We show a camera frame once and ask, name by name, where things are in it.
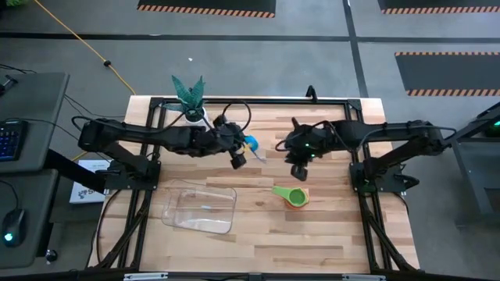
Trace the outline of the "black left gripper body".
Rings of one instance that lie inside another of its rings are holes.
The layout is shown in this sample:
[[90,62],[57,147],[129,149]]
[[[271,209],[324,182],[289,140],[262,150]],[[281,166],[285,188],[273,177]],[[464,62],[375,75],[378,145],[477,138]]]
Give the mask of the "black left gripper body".
[[236,154],[241,148],[241,128],[236,124],[218,126],[195,137],[196,155]]

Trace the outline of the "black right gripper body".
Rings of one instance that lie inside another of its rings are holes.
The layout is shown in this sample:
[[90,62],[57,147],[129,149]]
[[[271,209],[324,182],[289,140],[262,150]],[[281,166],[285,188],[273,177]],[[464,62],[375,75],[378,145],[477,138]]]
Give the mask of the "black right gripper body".
[[307,165],[314,158],[322,158],[336,145],[337,140],[330,127],[320,129],[302,124],[289,133],[284,141],[284,149],[287,151],[285,162]]

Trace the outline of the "green measuring cup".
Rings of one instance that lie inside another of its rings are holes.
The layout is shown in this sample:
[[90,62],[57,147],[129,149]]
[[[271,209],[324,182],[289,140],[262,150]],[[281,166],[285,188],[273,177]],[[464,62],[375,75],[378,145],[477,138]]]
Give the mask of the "green measuring cup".
[[309,202],[309,195],[302,188],[287,188],[274,186],[272,193],[282,197],[290,206],[301,208]]

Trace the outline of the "orange measuring cup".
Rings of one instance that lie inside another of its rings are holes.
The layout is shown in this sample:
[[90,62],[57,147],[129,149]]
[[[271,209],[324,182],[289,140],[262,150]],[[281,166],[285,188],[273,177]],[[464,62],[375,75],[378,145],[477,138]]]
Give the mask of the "orange measuring cup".
[[288,189],[285,201],[291,208],[302,208],[309,203],[309,191],[302,188]]

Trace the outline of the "clear plastic basket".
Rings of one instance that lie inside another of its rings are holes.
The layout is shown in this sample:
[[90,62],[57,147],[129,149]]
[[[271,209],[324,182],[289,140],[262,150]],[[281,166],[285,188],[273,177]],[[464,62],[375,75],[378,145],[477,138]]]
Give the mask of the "clear plastic basket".
[[206,233],[229,233],[238,196],[234,188],[171,180],[166,189],[162,223]]

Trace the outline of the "green plant in white pot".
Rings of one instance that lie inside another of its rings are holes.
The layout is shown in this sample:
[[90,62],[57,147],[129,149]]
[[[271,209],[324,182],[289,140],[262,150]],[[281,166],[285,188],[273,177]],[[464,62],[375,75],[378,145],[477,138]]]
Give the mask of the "green plant in white pot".
[[200,76],[193,87],[186,87],[176,76],[171,76],[177,93],[175,102],[166,103],[163,108],[179,112],[180,116],[191,126],[207,126],[208,117],[205,110],[205,82]]

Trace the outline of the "black hazard-striped floor mat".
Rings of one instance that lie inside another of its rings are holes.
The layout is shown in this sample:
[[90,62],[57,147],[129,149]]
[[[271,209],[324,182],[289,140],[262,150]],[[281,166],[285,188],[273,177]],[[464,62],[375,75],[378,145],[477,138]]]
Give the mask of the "black hazard-striped floor mat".
[[500,97],[500,52],[396,52],[413,97]]
[[139,0],[137,10],[274,18],[277,0]]
[[377,0],[383,14],[500,12],[500,0]]

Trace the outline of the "black diagonal bar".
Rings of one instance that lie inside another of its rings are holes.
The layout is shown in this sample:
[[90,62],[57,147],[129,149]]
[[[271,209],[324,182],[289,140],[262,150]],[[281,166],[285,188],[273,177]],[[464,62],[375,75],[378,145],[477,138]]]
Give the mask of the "black diagonal bar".
[[60,175],[67,179],[80,183],[84,187],[99,192],[100,194],[104,194],[105,178],[103,176],[83,168],[52,149],[48,149],[44,168],[55,169]]

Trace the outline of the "white printed booklet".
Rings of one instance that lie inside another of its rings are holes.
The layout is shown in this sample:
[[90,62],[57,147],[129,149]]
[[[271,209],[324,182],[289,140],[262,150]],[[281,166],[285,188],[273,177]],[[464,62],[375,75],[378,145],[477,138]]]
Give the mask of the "white printed booklet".
[[[80,160],[78,164],[91,172],[96,172],[98,170],[107,169],[110,162],[107,160]],[[104,193],[101,194],[97,191],[84,187],[80,183],[74,182],[69,203],[72,205],[102,203],[105,200],[105,196],[108,194],[108,190],[104,190]]]

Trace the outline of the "black metal stand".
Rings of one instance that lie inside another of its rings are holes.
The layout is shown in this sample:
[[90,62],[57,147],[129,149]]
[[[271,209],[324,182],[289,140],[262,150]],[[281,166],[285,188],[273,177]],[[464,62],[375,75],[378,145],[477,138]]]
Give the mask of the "black metal stand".
[[455,221],[458,228],[500,226],[500,101],[445,138],[477,210]]

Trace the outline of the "grey desk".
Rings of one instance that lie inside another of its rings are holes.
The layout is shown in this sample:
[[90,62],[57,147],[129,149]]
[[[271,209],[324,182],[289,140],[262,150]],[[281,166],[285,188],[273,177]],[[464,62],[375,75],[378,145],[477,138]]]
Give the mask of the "grey desk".
[[[12,77],[19,83],[0,97],[0,122],[24,120],[28,130],[19,159],[0,162],[0,271],[31,266],[47,247],[59,173],[44,163],[69,81],[65,73]],[[15,208],[27,211],[26,238],[18,247],[6,247],[2,221]]]

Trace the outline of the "black keyboard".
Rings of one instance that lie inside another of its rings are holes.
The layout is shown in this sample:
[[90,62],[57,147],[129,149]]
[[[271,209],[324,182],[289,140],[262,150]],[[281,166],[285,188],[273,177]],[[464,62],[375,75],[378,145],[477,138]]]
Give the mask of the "black keyboard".
[[0,122],[0,162],[19,159],[27,130],[28,122],[24,120]]

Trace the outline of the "black desk tool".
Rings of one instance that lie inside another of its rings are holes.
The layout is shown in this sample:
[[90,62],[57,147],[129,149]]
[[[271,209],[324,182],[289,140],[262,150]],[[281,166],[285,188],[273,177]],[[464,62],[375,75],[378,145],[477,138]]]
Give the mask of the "black desk tool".
[[5,75],[5,81],[0,84],[0,97],[18,83],[19,81],[17,79],[10,75]]

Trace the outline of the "black computer mouse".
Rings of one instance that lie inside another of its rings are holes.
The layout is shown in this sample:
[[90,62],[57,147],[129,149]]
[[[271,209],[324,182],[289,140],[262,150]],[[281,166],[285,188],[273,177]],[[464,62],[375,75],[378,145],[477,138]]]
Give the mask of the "black computer mouse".
[[15,208],[2,221],[1,238],[6,247],[18,247],[26,238],[27,211]]

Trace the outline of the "black aluminium rig frame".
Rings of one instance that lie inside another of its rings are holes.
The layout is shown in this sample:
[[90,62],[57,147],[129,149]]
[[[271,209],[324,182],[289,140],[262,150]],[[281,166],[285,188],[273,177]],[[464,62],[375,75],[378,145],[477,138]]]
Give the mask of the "black aluminium rig frame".
[[[352,156],[333,152],[309,164],[306,181],[290,174],[284,154],[275,150],[292,129],[291,118],[314,124],[321,120],[361,119],[382,123],[386,117],[378,98],[231,98],[212,99],[210,117],[226,112],[230,121],[245,125],[259,142],[261,163],[248,155],[246,165],[233,169],[227,154],[190,158],[161,150],[159,186],[152,193],[141,242],[140,261],[134,247],[126,251],[126,267],[141,272],[167,272],[168,279],[191,278],[272,281],[304,277],[339,279],[343,274],[370,270],[359,197],[352,189],[348,167]],[[164,225],[162,211],[171,180],[213,187],[231,187],[237,202],[231,230],[206,233]],[[309,203],[291,208],[272,193],[274,186],[309,191]]]

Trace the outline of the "silver metal bracket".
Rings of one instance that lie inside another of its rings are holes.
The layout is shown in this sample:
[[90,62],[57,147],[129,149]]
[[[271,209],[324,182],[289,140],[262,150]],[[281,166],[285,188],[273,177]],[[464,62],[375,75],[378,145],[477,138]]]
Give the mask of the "silver metal bracket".
[[167,272],[137,272],[125,274],[123,281],[163,281],[168,277]]
[[385,276],[367,274],[343,274],[342,281],[387,281]]

